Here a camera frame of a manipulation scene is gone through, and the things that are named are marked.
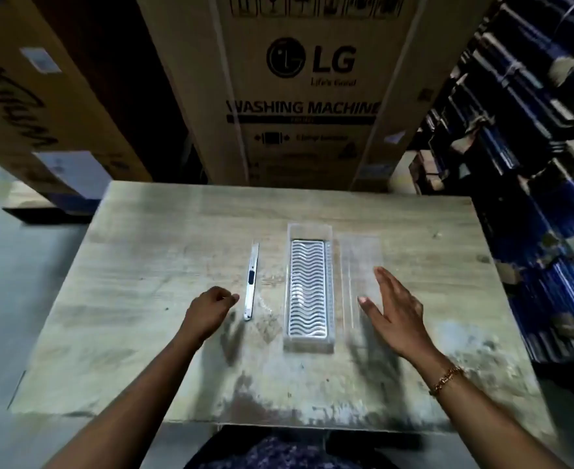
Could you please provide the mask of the person's right forearm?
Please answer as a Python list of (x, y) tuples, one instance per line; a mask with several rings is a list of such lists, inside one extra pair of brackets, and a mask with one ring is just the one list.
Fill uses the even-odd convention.
[(481, 469), (571, 469), (448, 358), (418, 373)]

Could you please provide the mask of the person's right hand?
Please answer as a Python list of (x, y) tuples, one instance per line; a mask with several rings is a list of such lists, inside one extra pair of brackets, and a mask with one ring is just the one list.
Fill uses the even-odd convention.
[(423, 305), (387, 269), (375, 267), (385, 323), (372, 323), (389, 347), (418, 371), (447, 358), (433, 344), (423, 322)]

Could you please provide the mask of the silver utility knife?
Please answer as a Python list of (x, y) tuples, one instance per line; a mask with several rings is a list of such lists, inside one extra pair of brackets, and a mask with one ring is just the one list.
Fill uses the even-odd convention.
[(244, 314), (243, 314), (244, 322), (250, 321), (253, 315), (259, 251), (260, 251), (260, 243), (253, 243), (251, 247), (251, 255), (246, 275), (246, 289), (245, 289)]

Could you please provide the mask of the person's patterned clothing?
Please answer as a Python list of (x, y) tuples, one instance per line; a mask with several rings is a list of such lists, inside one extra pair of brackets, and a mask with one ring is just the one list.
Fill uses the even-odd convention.
[(205, 445), (183, 469), (396, 469), (393, 466), (366, 465), (330, 455), (314, 445), (283, 441), (268, 436), (245, 449), (218, 454), (215, 445)]

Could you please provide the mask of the white wavy blade pack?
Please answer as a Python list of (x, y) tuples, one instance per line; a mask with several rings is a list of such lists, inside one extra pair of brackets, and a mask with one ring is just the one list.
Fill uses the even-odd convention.
[(287, 335), (322, 341), (330, 337), (326, 242), (295, 239), (290, 245)]

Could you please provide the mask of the clear plastic lid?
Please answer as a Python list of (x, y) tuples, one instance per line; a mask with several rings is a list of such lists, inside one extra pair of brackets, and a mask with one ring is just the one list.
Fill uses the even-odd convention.
[(348, 341), (364, 346), (374, 330), (358, 299), (369, 298), (379, 311), (383, 310), (374, 274), (374, 268), (383, 265), (381, 242), (378, 236), (342, 233), (338, 235), (338, 246), (344, 334)]

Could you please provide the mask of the person's left hand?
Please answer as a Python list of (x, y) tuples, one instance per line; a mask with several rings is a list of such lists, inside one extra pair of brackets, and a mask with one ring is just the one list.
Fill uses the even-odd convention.
[(198, 349), (211, 337), (226, 319), (230, 310), (212, 310), (209, 305), (209, 290), (192, 300), (179, 331), (176, 341)]

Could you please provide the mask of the person's left forearm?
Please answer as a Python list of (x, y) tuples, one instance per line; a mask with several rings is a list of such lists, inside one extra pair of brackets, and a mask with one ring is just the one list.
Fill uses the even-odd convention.
[(180, 329), (42, 469), (139, 469), (206, 337)]

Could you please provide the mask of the clear plastic tray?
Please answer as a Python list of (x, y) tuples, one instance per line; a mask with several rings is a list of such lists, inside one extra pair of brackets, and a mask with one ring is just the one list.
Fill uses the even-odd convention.
[(336, 320), (332, 227), (291, 222), (286, 237), (284, 351), (333, 354)]

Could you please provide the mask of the brown cardboard box with labels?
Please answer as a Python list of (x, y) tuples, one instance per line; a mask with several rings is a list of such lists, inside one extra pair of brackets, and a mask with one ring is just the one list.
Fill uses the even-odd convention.
[(153, 182), (32, 0), (0, 0), (0, 167), (48, 197)]

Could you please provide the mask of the large printed cardboard box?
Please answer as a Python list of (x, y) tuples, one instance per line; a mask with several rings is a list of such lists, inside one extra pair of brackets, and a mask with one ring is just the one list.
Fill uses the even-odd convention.
[(395, 168), (495, 0), (136, 0), (210, 183)]

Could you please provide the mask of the stack of blue wrapped packages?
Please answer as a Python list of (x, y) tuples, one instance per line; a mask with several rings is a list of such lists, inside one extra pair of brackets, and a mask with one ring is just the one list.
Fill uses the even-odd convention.
[(574, 0), (495, 0), (418, 130), (470, 196), (533, 362), (574, 362)]

